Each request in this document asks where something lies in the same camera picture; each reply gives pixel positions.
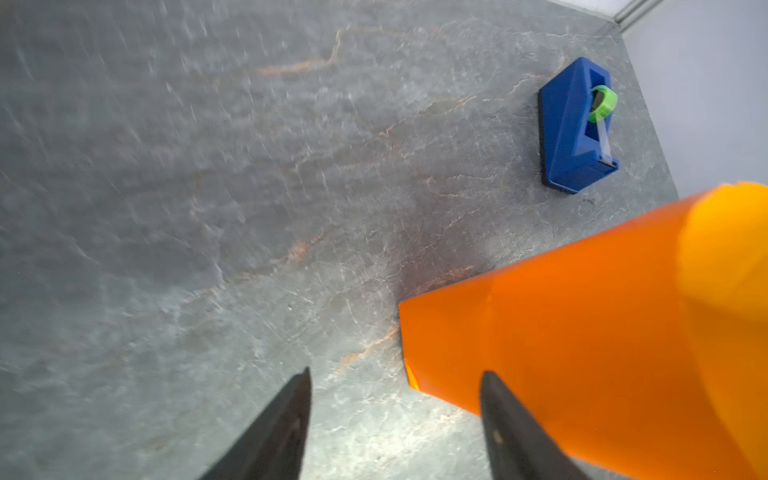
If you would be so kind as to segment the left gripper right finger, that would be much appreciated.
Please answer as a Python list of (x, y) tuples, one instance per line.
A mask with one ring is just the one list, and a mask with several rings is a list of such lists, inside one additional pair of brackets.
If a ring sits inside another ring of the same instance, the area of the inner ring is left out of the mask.
[(480, 407), (494, 479), (588, 479), (492, 371), (482, 375)]

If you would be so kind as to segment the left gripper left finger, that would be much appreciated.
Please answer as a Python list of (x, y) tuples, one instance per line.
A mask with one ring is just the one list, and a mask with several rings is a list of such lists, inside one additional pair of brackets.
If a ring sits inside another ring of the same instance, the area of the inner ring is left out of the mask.
[(297, 479), (311, 418), (308, 368), (292, 376), (227, 452), (201, 478)]

